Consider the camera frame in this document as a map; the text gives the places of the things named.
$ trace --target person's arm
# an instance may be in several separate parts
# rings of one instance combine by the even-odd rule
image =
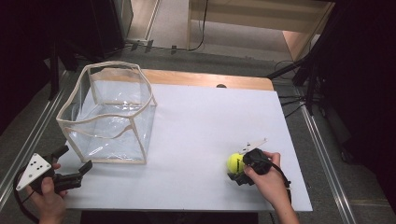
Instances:
[[[279,153],[265,151],[263,153],[271,159],[273,164],[280,167]],[[257,175],[251,167],[246,166],[245,174],[254,181],[262,196],[274,207],[280,223],[299,223],[289,201],[282,175],[275,168],[271,168],[266,175]]]
[[[53,164],[54,169],[58,169],[60,166],[60,164]],[[33,192],[32,188],[29,186],[26,187],[26,190],[29,194]],[[43,195],[35,192],[31,196],[31,199],[40,214],[39,223],[61,224],[66,212],[63,197],[67,194],[67,191],[62,191],[60,194],[56,194],[51,177],[43,179],[41,190]]]

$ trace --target white tabletop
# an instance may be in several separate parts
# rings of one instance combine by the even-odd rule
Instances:
[[[271,204],[255,186],[227,176],[228,157],[249,141],[281,153],[296,211],[312,211],[300,166],[275,91],[152,85],[158,102],[148,164],[95,163],[82,187],[69,190],[72,209],[145,211],[264,211]],[[60,173],[81,166],[69,150]]]

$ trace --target yellow ball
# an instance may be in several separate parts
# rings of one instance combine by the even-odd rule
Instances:
[[[231,155],[227,160],[227,168],[233,174],[238,174],[244,171],[244,163],[242,159],[244,158],[243,155],[239,153],[234,153]]]

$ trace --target gray floor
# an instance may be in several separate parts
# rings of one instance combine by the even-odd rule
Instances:
[[[169,7],[164,3],[172,3],[170,0],[162,0],[161,6]],[[169,13],[159,13],[156,21],[169,20]],[[166,49],[151,49],[145,52],[144,47],[139,47],[135,51],[125,49],[112,55],[108,60],[125,61],[129,63],[137,63],[142,68],[177,70],[188,72],[201,72],[212,74],[227,74],[247,77],[265,77],[271,74],[275,69],[287,65],[290,62],[277,62],[289,60],[286,43],[280,38],[279,31],[260,30],[259,36],[266,35],[262,44],[258,43],[252,30],[244,32],[233,32],[241,27],[227,26],[219,30],[218,24],[209,24],[207,26],[207,35],[205,38],[205,49],[198,52],[178,51],[171,54]],[[177,28],[168,29],[165,25],[158,22],[154,24],[151,33],[151,39],[154,40],[154,46],[170,47],[177,45],[183,47],[183,40],[178,34]],[[234,39],[231,35],[226,35],[226,31],[233,32]],[[195,42],[199,40],[199,30],[193,30],[198,35],[192,39]],[[35,123],[40,119],[40,115],[48,105],[47,97],[50,93],[50,87],[47,86],[39,92],[32,102],[17,116],[17,118],[9,125],[6,131],[0,136],[0,179],[6,177],[8,169],[12,162],[18,156],[21,149],[27,150],[32,148],[34,152],[48,153],[61,144],[64,144],[55,116],[60,105],[64,104],[65,99],[74,88],[74,83],[79,75],[79,71],[86,61],[79,61],[80,67],[76,73],[67,73],[64,76],[62,86],[64,86],[64,97],[60,99],[59,105],[56,105],[55,112],[49,118],[49,122],[40,123],[45,125],[46,130],[42,133],[40,140],[28,142],[25,145],[25,139],[35,127]],[[275,90],[278,95],[295,95],[296,88],[291,85],[290,78],[294,73],[279,77],[274,80]],[[298,104],[285,105],[284,113],[289,114]],[[340,147],[335,141],[332,130],[326,119],[324,119],[318,110],[314,109],[314,118],[320,130],[320,135],[326,146],[331,162],[341,181],[348,201],[351,204],[352,211],[355,215],[357,223],[396,223],[396,216],[391,210],[381,188],[375,180],[375,176],[361,165],[350,165],[342,161],[340,156]],[[309,213],[300,213],[299,217],[302,223],[344,223],[340,216],[337,204],[334,200],[332,190],[328,179],[323,171],[317,149],[313,142],[312,136],[306,125],[303,116],[303,110],[299,109],[294,114],[286,118],[290,130],[291,139],[293,141],[297,157],[300,162],[304,180],[314,211]],[[65,223],[78,223],[79,211],[68,211]],[[260,223],[273,223],[272,217],[275,214],[262,212],[260,213]],[[5,204],[0,213],[0,223],[29,223],[29,221],[21,214],[16,206],[12,195]]]

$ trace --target transparent container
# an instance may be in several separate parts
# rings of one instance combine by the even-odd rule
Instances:
[[[96,63],[56,119],[81,161],[146,164],[156,105],[137,64]]]

